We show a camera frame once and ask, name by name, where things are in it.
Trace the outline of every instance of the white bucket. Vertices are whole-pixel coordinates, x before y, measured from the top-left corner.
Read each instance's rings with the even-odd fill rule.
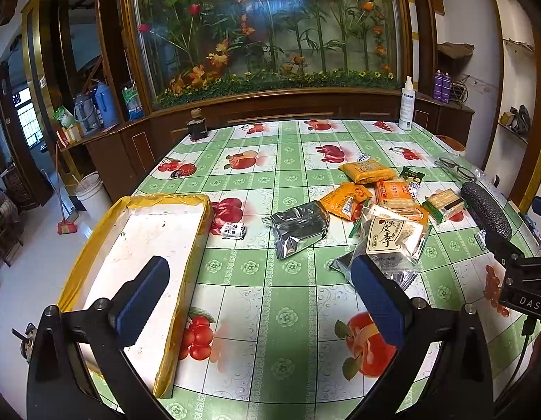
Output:
[[[76,188],[76,197],[95,222],[99,222],[112,205],[97,172],[92,172],[82,179]]]

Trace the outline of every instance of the red tulip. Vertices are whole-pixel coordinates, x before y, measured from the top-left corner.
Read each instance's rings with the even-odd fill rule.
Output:
[[[190,14],[194,17],[200,13],[200,4],[191,4],[191,7],[188,10]]]

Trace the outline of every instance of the bottle cap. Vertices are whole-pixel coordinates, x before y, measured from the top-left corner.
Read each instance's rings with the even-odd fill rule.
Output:
[[[412,78],[409,75],[406,76],[405,90],[414,91],[414,86],[412,85]]]

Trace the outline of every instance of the white spray bottle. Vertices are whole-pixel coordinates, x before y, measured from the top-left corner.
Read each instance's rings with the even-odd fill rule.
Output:
[[[410,131],[412,129],[415,97],[416,91],[412,86],[412,78],[407,76],[403,92],[401,93],[401,113],[398,117],[398,127],[405,131]]]

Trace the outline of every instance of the blue gripper pad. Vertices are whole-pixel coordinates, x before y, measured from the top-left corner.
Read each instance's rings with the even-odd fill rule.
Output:
[[[124,283],[117,291],[109,321],[117,333],[120,347],[136,343],[168,283],[168,261],[153,256],[136,278]]]
[[[400,349],[405,341],[408,315],[401,312],[397,306],[400,302],[397,300],[405,303],[404,299],[408,297],[397,283],[385,278],[367,256],[356,258],[350,266],[350,272],[354,288],[376,323],[384,341]],[[399,297],[400,293],[403,294],[404,299]]]

